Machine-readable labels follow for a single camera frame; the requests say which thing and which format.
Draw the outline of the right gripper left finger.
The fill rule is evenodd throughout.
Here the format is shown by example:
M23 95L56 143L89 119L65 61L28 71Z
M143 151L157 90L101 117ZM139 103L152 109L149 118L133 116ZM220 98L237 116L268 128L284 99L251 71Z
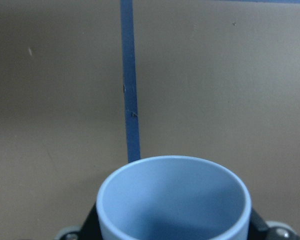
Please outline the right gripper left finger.
M92 205L82 225L64 227L55 235L55 240L101 240L102 233L96 202Z

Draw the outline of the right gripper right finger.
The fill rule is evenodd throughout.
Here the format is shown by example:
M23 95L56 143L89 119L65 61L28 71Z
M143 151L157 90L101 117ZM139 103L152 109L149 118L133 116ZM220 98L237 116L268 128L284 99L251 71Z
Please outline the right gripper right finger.
M300 236L286 223L279 221L265 221L256 210L252 209L248 240L299 240Z

